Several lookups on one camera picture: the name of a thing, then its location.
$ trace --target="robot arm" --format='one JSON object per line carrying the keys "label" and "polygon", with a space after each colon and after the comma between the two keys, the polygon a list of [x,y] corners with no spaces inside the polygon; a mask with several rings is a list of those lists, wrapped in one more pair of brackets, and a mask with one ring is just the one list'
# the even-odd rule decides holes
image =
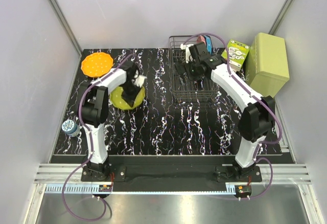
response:
{"label": "robot arm", "polygon": [[[236,102],[242,112],[238,124],[242,136],[238,153],[235,157],[234,174],[246,175],[255,165],[256,149],[265,140],[268,131],[274,127],[272,116],[252,97],[256,96],[274,112],[275,103],[272,97],[262,97],[249,87],[237,75],[229,74],[226,60],[220,55],[211,56],[203,42],[186,46],[192,56],[192,62],[185,65],[186,72],[193,80],[203,76],[220,85]],[[241,87],[246,87],[250,95]]]}
{"label": "robot arm", "polygon": [[[87,165],[88,169],[99,174],[108,175],[109,163],[108,153],[104,143],[104,122],[108,118],[109,94],[118,86],[123,88],[122,98],[131,107],[134,105],[136,96],[139,94],[146,77],[139,74],[139,69],[132,61],[126,61],[119,69],[112,68],[112,72],[106,79],[102,79],[100,84],[92,88],[82,104],[82,118],[84,123],[90,128],[90,132],[84,127],[86,132],[88,157],[93,156]],[[99,79],[84,83],[80,87],[80,101],[83,93],[93,83]],[[91,151],[90,134],[93,141],[93,152]]]}

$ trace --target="yellow-green storage box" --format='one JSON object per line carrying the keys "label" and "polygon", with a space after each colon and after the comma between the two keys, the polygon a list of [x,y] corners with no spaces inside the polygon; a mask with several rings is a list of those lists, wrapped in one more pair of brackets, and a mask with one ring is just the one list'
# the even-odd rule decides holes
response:
{"label": "yellow-green storage box", "polygon": [[259,33],[250,48],[245,73],[251,88],[274,97],[290,79],[285,40]]}

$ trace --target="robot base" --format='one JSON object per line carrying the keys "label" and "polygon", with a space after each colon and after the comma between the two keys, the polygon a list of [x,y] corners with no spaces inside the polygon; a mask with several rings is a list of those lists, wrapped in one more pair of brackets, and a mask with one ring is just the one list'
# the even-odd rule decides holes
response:
{"label": "robot base", "polygon": [[226,183],[226,182],[248,183],[249,176],[251,177],[251,182],[262,182],[259,166],[254,166],[241,175],[235,173],[235,166],[217,166],[215,175],[217,177],[217,181],[220,183]]}
{"label": "robot base", "polygon": [[125,181],[126,167],[125,166],[111,166],[109,164],[109,157],[103,164],[94,164],[88,162],[83,167],[82,182],[102,182],[111,181],[110,174],[114,176],[114,182]]}

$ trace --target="box lid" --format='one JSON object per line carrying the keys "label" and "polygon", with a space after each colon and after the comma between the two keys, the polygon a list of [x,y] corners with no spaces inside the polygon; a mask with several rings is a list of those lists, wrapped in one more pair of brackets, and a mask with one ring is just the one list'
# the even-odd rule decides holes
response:
{"label": "box lid", "polygon": [[290,79],[285,40],[281,37],[259,33],[255,37],[256,73],[275,79]]}

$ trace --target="wire basket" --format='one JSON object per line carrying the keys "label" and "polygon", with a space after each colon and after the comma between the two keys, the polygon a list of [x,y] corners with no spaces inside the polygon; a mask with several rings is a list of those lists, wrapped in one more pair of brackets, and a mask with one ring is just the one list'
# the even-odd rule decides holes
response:
{"label": "wire basket", "polygon": [[[175,102],[210,102],[217,95],[219,86],[210,79],[203,77],[201,80],[193,81],[185,73],[177,73],[175,64],[185,62],[185,51],[180,45],[190,36],[169,37],[169,62],[171,91]],[[188,44],[196,43],[196,38],[191,39]]]}

